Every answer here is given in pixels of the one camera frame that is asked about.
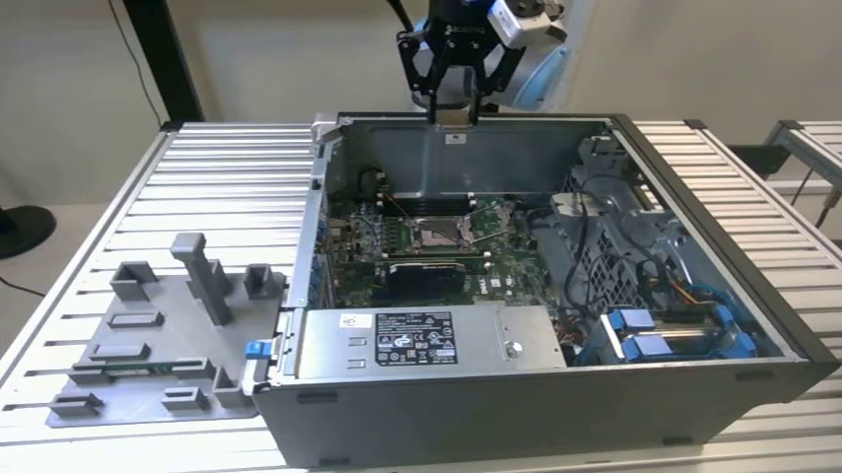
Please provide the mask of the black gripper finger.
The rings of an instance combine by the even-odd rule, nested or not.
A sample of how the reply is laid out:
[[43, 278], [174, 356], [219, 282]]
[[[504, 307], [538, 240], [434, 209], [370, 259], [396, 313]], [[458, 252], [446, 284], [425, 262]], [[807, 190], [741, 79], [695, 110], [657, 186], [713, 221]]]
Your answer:
[[416, 57], [421, 51], [422, 39], [422, 32], [400, 32], [397, 43], [410, 89], [422, 96], [428, 96], [426, 118], [430, 124], [436, 124], [438, 90], [446, 72], [454, 64], [456, 43], [453, 41], [440, 41], [430, 46], [432, 60], [428, 73], [424, 75], [416, 63]]
[[501, 93], [508, 89], [524, 55], [525, 48], [513, 49], [505, 46], [498, 66], [492, 75], [486, 74], [484, 59], [478, 59], [473, 64], [474, 85], [469, 108], [469, 120], [472, 124], [477, 124], [480, 122], [484, 98], [490, 96], [493, 93]]

